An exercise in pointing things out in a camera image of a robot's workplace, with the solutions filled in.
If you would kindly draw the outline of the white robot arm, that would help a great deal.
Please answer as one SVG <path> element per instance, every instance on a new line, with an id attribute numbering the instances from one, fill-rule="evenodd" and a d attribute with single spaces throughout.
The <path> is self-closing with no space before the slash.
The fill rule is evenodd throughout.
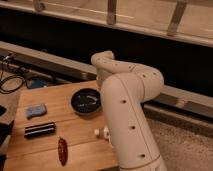
<path id="1" fill-rule="evenodd" d="M 164 87 L 153 67 L 117 61 L 111 51 L 96 53 L 102 110 L 120 171 L 167 171 L 141 104 L 157 97 Z"/>

